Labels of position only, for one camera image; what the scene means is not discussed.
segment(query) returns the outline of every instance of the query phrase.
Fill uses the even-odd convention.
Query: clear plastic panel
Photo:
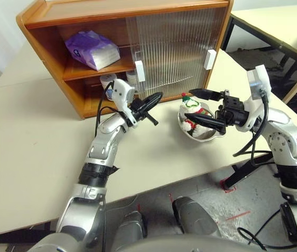
[[[214,49],[225,8],[127,18],[133,60],[142,60],[146,81],[140,98],[155,92],[174,97],[203,87],[207,50]]]

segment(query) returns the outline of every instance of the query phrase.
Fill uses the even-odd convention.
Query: wooden cabinet
[[[145,72],[141,97],[163,91],[165,101],[187,88],[206,87],[206,51],[219,49],[231,7],[232,0],[36,0],[16,19],[79,116],[87,118],[97,114],[99,76],[126,79],[137,60]],[[72,59],[64,41],[82,30],[109,38],[121,59],[100,71]],[[115,107],[107,100],[103,105]]]

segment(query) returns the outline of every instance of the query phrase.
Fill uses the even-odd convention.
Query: red tape mark
[[[231,192],[233,192],[233,191],[236,191],[236,187],[234,186],[233,188],[231,188],[231,189],[228,189],[228,190],[226,190],[225,188],[224,188],[224,181],[225,180],[227,180],[227,178],[224,178],[224,179],[222,179],[221,181],[220,181],[220,185],[221,185],[221,188],[224,190],[224,192],[225,193],[231,193]]]
[[[241,216],[243,216],[243,215],[245,215],[245,214],[250,214],[250,213],[251,213],[251,211],[246,211],[245,213],[241,213],[241,214],[232,216],[232,217],[230,217],[230,218],[227,218],[226,221],[230,221],[230,220],[232,220],[232,219],[236,219],[236,218],[238,218],[238,217],[241,217]]]
[[[168,196],[169,196],[170,203],[173,203],[173,195],[170,193],[168,194]]]

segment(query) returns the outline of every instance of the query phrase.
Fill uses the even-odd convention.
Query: purple package
[[[97,71],[120,59],[118,47],[92,30],[72,35],[65,45],[74,59]]]

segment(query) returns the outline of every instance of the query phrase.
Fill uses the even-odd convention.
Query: snowman toy
[[[199,124],[194,123],[193,121],[189,120],[185,113],[199,113],[199,114],[206,114],[211,116],[211,114],[204,108],[202,108],[201,103],[191,99],[186,93],[182,93],[182,104],[180,105],[180,119],[181,119],[181,129],[188,134],[190,134],[194,138],[198,138],[202,134],[210,131],[211,129],[207,127],[203,127]]]

